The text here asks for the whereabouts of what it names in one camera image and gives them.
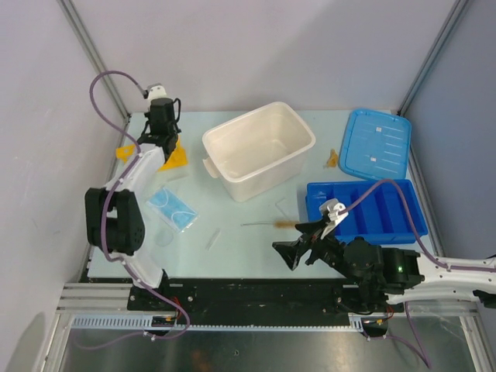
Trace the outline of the brown bottle brush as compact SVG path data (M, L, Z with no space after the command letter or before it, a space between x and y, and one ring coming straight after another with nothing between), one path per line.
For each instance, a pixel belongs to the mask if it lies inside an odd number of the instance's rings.
M299 221L294 220L274 220L270 222L244 222L241 226L273 226L275 229L294 229Z

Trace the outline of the clear glass test tube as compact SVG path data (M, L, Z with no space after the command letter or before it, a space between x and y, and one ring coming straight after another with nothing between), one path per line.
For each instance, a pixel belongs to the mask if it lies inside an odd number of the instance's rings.
M210 239L207 242L207 245L205 247L206 250L210 250L212 246L215 244L216 240L219 238L221 229L216 229Z

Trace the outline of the clear watch glass dish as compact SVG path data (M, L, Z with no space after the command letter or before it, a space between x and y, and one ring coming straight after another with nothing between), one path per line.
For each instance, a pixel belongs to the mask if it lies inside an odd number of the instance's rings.
M174 240L174 231L169 228L161 228L157 230L154 237L154 242L159 247L165 247L172 243Z

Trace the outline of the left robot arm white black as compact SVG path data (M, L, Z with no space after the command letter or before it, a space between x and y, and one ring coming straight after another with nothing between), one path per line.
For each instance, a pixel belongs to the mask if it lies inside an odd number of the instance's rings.
M122 173L102 188L87 190L86 230L88 242L124 266L134 284L146 288L145 302L161 310L170 304L171 290L161 284L164 271L143 247L146 227L138 198L176 149L181 100L152 98L145 116L145 129Z

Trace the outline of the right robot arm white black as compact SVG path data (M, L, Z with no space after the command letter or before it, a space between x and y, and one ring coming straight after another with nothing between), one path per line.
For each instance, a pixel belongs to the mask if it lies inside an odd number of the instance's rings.
M290 270L306 256L307 265L322 261L343 275L346 283L333 290L332 299L347 312L367 314L388 305L438 299L495 307L495 272L485 262L443 263L415 250L374 245L361 236L345 243L326 232L323 222L295 228L301 233L296 240L274 242L272 247Z

